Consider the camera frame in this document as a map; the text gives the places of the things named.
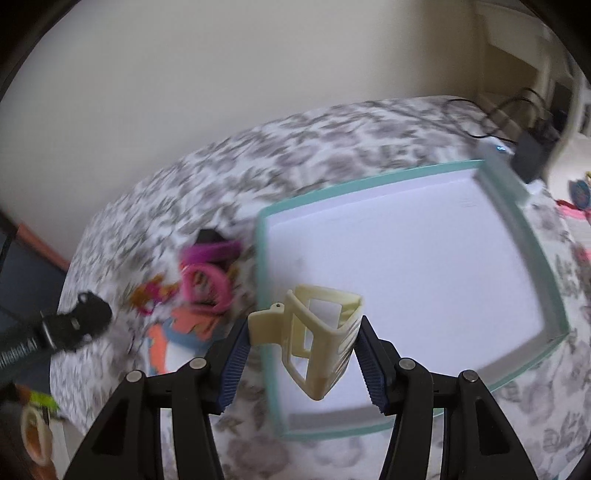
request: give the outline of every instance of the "gray leaf pattern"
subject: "gray leaf pattern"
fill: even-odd
[[[76,294],[88,289],[110,303],[114,321],[102,339],[52,359],[51,390],[63,413],[86,433],[122,376],[134,368],[147,370],[144,333],[153,322],[168,318],[171,306],[159,306],[151,317],[142,318],[126,299],[155,274],[166,273],[167,281],[176,281],[178,251],[194,241],[200,228],[214,226],[239,238],[245,248],[231,322],[254,309],[254,225],[262,208],[344,181],[470,159],[475,142],[442,114],[447,99],[368,101],[297,113],[201,148],[105,206],[80,240],[60,308],[71,308]],[[473,106],[458,103],[450,113],[477,133],[480,114]],[[542,192],[533,204],[525,212],[551,259],[577,336],[495,396],[540,478],[551,478],[589,435],[591,299],[581,295],[589,294],[581,287],[584,275],[552,199]],[[275,438],[261,370],[260,355],[253,351],[236,401],[221,417],[212,418],[228,479],[379,477],[381,461],[374,452],[385,454],[389,432],[326,440],[313,447]],[[162,423],[164,472],[174,479],[170,412],[163,414]],[[434,436],[432,450],[441,450],[440,436]],[[438,478],[439,467],[430,462],[428,478]]]

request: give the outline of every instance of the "orange fabric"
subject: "orange fabric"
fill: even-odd
[[[166,335],[162,325],[155,323],[148,329],[150,339],[150,363],[157,374],[168,373],[166,371]]]
[[[171,312],[174,318],[172,328],[178,333],[191,331],[201,340],[209,340],[219,321],[219,316],[211,313],[192,312],[186,307],[179,307]]]

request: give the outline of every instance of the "pink object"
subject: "pink object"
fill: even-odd
[[[242,246],[239,240],[216,242],[212,244],[196,244],[181,251],[181,265],[221,262],[236,260],[240,257]]]
[[[201,273],[209,280],[208,288],[202,293],[195,292],[195,275]],[[187,265],[181,272],[181,292],[193,305],[190,306],[194,312],[222,314],[232,304],[232,283],[226,273],[219,267],[207,264]],[[214,305],[198,305],[195,303],[213,300]]]

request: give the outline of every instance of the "wooden baseboard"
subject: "wooden baseboard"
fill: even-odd
[[[61,257],[23,223],[18,225],[17,238],[64,272],[67,272],[70,268],[68,260]]]

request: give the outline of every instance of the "black cable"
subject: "black cable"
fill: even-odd
[[[529,104],[529,105],[531,105],[531,106],[535,107],[535,110],[536,110],[536,112],[537,112],[537,118],[540,118],[540,117],[541,117],[541,114],[542,114],[542,112],[541,112],[541,109],[540,109],[540,107],[539,107],[538,105],[536,105],[536,104],[535,104],[535,103],[534,103],[532,100],[530,100],[530,99],[528,99],[528,98],[526,98],[526,97],[523,97],[523,96],[519,96],[519,97],[518,97],[518,96],[514,96],[514,97],[508,98],[507,100],[505,100],[505,101],[503,101],[503,102],[499,103],[499,105],[496,105],[496,106],[495,106],[495,107],[494,107],[494,108],[493,108],[493,109],[492,109],[492,110],[491,110],[489,113],[487,113],[487,114],[486,114],[486,116],[485,116],[485,117],[484,117],[484,118],[483,118],[483,119],[480,121],[480,127],[481,127],[482,129],[484,129],[484,125],[483,125],[483,122],[484,122],[484,120],[491,120],[491,121],[492,121],[492,115],[493,115],[494,113],[497,113],[497,112],[500,112],[500,111],[502,111],[502,110],[503,110],[503,108],[505,108],[506,106],[508,106],[508,105],[510,105],[510,104],[512,104],[512,103],[516,103],[517,105],[519,105],[519,103],[520,103],[520,102],[525,102],[525,103],[527,103],[527,104]],[[497,133],[498,131],[501,131],[501,130],[503,130],[503,128],[505,128],[505,127],[506,127],[506,125],[509,123],[509,121],[510,121],[510,120],[513,118],[513,116],[514,116],[514,115],[515,115],[515,114],[516,114],[518,111],[519,111],[519,107],[517,107],[517,108],[516,108],[515,110],[513,110],[511,113],[508,113],[508,114],[506,115],[506,118],[505,118],[505,120],[504,120],[504,121],[503,121],[501,124],[499,124],[499,125],[497,126],[497,128],[495,128],[495,129],[494,129],[492,132],[489,132],[489,134],[495,134],[495,133]]]
[[[532,91],[532,92],[533,92],[535,95],[537,95],[537,97],[538,97],[538,98],[539,98],[539,99],[540,99],[540,100],[543,102],[543,98],[542,98],[542,97],[541,97],[541,95],[540,95],[539,93],[537,93],[535,90],[533,90],[533,89],[530,89],[530,88],[527,88],[527,87],[524,87],[524,88],[522,88],[522,89],[521,89],[519,92],[523,92],[523,91]],[[471,103],[472,105],[475,105],[476,107],[478,107],[478,109],[480,109],[480,111],[482,111],[482,113],[484,113],[484,114],[485,114],[485,116],[482,118],[482,120],[481,120],[481,121],[480,121],[480,123],[479,123],[479,126],[480,126],[480,128],[481,128],[481,129],[483,129],[483,130],[484,130],[484,124],[483,124],[483,123],[484,123],[484,121],[485,121],[485,120],[490,120],[490,119],[491,119],[491,116],[492,116],[492,115],[493,115],[495,112],[501,111],[503,108],[505,108],[505,107],[506,107],[506,106],[508,106],[508,105],[511,105],[512,103],[517,103],[517,104],[519,104],[519,103],[521,103],[521,102],[525,102],[525,103],[527,103],[527,104],[529,104],[529,105],[531,105],[532,107],[534,107],[534,108],[535,108],[535,110],[536,110],[536,113],[537,113],[537,118],[540,118],[540,117],[541,117],[541,108],[540,108],[540,106],[539,106],[539,105],[536,105],[536,104],[535,104],[535,103],[534,103],[534,102],[533,102],[531,99],[529,99],[529,98],[526,98],[526,97],[523,97],[523,96],[513,96],[513,97],[511,97],[511,98],[508,98],[508,99],[504,100],[503,102],[501,102],[499,105],[496,105],[496,106],[493,108],[493,110],[491,110],[490,112],[486,112],[486,111],[485,111],[485,110],[484,110],[484,109],[483,109],[483,108],[482,108],[480,105],[478,105],[478,104],[477,104],[476,102],[474,102],[473,100],[468,100],[468,99],[464,99],[464,98],[451,98],[451,99],[447,100],[447,101],[446,101],[446,102],[443,104],[443,106],[441,107],[441,111],[442,111],[443,115],[444,115],[444,116],[445,116],[445,117],[446,117],[446,118],[447,118],[447,119],[448,119],[448,120],[449,120],[449,121],[450,121],[450,122],[451,122],[453,125],[455,125],[455,126],[456,126],[456,128],[457,128],[457,129],[458,129],[460,132],[462,132],[462,133],[464,133],[464,134],[468,135],[469,137],[476,138],[476,139],[494,137],[494,138],[497,138],[497,139],[499,139],[499,140],[501,140],[501,141],[503,141],[503,142],[509,142],[509,143],[512,143],[512,144],[516,144],[517,142],[515,142],[515,141],[513,141],[513,140],[511,140],[511,139],[509,139],[509,138],[499,137],[499,136],[497,136],[497,135],[495,135],[495,134],[496,134],[497,132],[501,131],[501,130],[503,129],[503,127],[507,125],[507,123],[509,122],[509,120],[511,120],[511,119],[512,119],[513,115],[515,115],[515,114],[517,113],[518,109],[517,109],[517,110],[514,110],[514,111],[513,111],[513,112],[511,112],[509,115],[507,115],[507,118],[506,118],[506,119],[503,121],[503,123],[501,123],[499,126],[497,126],[497,127],[496,127],[496,128],[493,130],[493,131],[490,131],[490,132],[485,132],[485,134],[484,134],[484,135],[473,135],[473,134],[471,134],[470,132],[468,132],[468,131],[464,130],[464,129],[462,128],[462,126],[461,126],[461,125],[460,125],[460,124],[459,124],[459,123],[458,123],[458,122],[457,122],[457,121],[456,121],[456,120],[455,120],[455,119],[454,119],[454,118],[453,118],[453,117],[452,117],[452,116],[449,114],[449,109],[448,109],[448,107],[449,107],[449,105],[450,105],[451,103],[453,103],[453,102],[468,102],[468,103]]]
[[[546,100],[544,100],[544,98],[538,92],[536,92],[533,88],[522,87],[519,89],[519,92],[517,92],[517,95],[519,95],[521,92],[533,93],[534,95],[536,95],[537,98],[540,99],[540,102],[542,102],[542,107],[544,107],[544,110],[546,110],[547,112],[550,111],[550,110],[548,110],[548,107],[546,107]]]

